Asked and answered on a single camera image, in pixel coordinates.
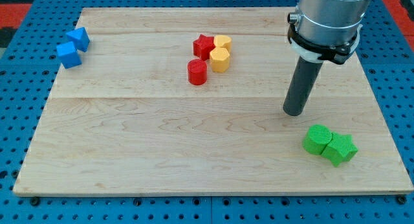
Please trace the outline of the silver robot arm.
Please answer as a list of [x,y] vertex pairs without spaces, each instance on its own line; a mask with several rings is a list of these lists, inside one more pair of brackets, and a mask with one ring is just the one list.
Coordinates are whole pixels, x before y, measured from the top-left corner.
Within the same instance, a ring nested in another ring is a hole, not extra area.
[[299,0],[287,19],[305,40],[322,46],[350,41],[371,0]]

